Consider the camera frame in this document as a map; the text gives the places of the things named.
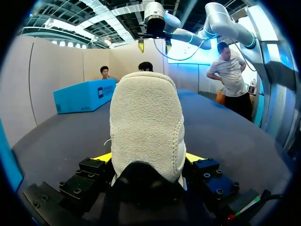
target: ceiling light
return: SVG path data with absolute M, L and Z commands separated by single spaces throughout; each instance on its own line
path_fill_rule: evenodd
M 54 19 L 53 18 L 49 18 L 46 22 L 45 22 L 45 27 L 46 28 L 52 28 L 53 24 L 54 24 Z
M 105 40 L 104 41 L 105 44 L 107 44 L 108 46 L 110 46 L 112 43 L 110 42 L 110 40 Z
M 61 28 L 61 29 L 64 29 L 64 30 L 75 32 L 75 33 L 80 34 L 84 37 L 87 37 L 91 40 L 96 37 L 95 35 L 91 34 L 90 32 L 87 32 L 87 31 L 83 30 L 80 27 L 77 27 L 77 26 L 74 26 L 72 24 L 66 23 L 66 22 L 61 21 L 61 20 L 53 19 L 53 18 L 49 18 L 44 23 L 44 25 L 45 25 L 45 28 L 48 28 L 48 29 L 52 28 L 52 27 L 58 27 L 58 28 Z
M 97 41 L 98 40 L 98 37 L 96 37 L 96 36 L 93 36 L 92 38 L 91 38 L 91 42 L 95 42 L 95 41 Z

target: white wall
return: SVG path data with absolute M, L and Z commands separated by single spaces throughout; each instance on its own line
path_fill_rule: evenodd
M 59 48 L 59 88 L 84 82 L 83 50 Z
M 162 40 L 156 40 L 157 47 L 163 52 L 165 45 Z M 138 65 L 144 61 L 153 64 L 154 71 L 159 73 L 165 72 L 163 56 L 156 50 L 153 39 L 144 40 L 144 53 L 138 48 L 138 41 L 120 46 L 110 50 L 110 75 L 115 78 L 137 72 Z
M 0 118 L 10 146 L 36 127 L 29 93 L 33 42 L 33 37 L 15 39 L 0 76 Z
M 32 109 L 40 125 L 56 114 L 53 91 L 60 88 L 60 46 L 35 38 L 30 61 L 30 93 Z
M 100 68 L 108 66 L 110 75 L 115 77 L 114 68 L 110 67 L 109 49 L 84 49 L 84 76 L 85 81 L 102 79 Z

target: blue display stand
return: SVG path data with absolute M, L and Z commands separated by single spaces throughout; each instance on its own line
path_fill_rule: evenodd
M 92 112 L 112 99 L 115 79 L 86 81 L 53 92 L 58 114 Z
M 17 165 L 15 156 L 13 155 L 9 147 L 8 141 L 4 133 L 1 119 L 0 119 L 0 159 L 12 189 L 14 191 L 17 191 L 20 183 L 23 180 L 23 175 Z

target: person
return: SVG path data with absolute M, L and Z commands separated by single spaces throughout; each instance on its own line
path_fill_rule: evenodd
M 225 42 L 220 42 L 217 50 L 220 57 L 211 63 L 207 77 L 221 81 L 225 86 L 225 106 L 228 109 L 252 121 L 252 103 L 241 75 L 246 69 L 246 62 L 238 56 L 231 56 L 229 45 Z
M 138 69 L 141 72 L 153 72 L 153 66 L 150 62 L 142 62 L 139 64 Z
M 108 66 L 102 66 L 101 69 L 100 69 L 100 73 L 102 74 L 103 79 L 109 79 L 110 78 Z
M 108 66 L 102 66 L 100 68 L 100 73 L 103 76 L 102 80 L 104 80 L 104 79 L 115 79 L 115 78 L 109 76 L 109 67 Z

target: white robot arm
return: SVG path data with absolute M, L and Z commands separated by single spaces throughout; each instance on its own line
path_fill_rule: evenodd
M 147 4 L 144 13 L 144 25 L 148 34 L 158 37 L 166 34 L 172 39 L 200 46 L 202 49 L 210 49 L 209 39 L 216 38 L 218 35 L 237 40 L 246 48 L 255 47 L 255 36 L 244 26 L 235 23 L 223 5 L 211 2 L 206 4 L 205 10 L 207 13 L 205 25 L 198 35 L 179 28 L 181 21 L 165 11 L 158 2 Z

